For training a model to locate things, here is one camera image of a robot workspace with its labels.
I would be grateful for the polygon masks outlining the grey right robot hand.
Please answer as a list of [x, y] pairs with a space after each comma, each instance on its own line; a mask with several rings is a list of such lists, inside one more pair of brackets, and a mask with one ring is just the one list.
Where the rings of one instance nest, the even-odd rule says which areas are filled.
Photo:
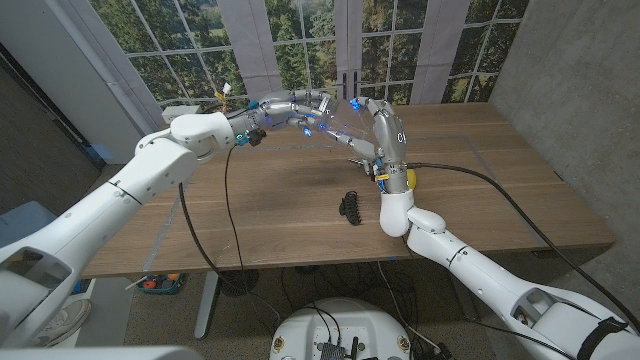
[[326, 134], [362, 159], [399, 164], [405, 159], [406, 135], [401, 119], [386, 100], [357, 97], [336, 102]]

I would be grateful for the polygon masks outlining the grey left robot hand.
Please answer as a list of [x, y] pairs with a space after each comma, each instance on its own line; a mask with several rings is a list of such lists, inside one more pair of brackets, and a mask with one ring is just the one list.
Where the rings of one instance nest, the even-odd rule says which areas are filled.
[[259, 128], [277, 131], [291, 126], [300, 129], [317, 128], [331, 113], [335, 98], [318, 90], [272, 92], [258, 105]]

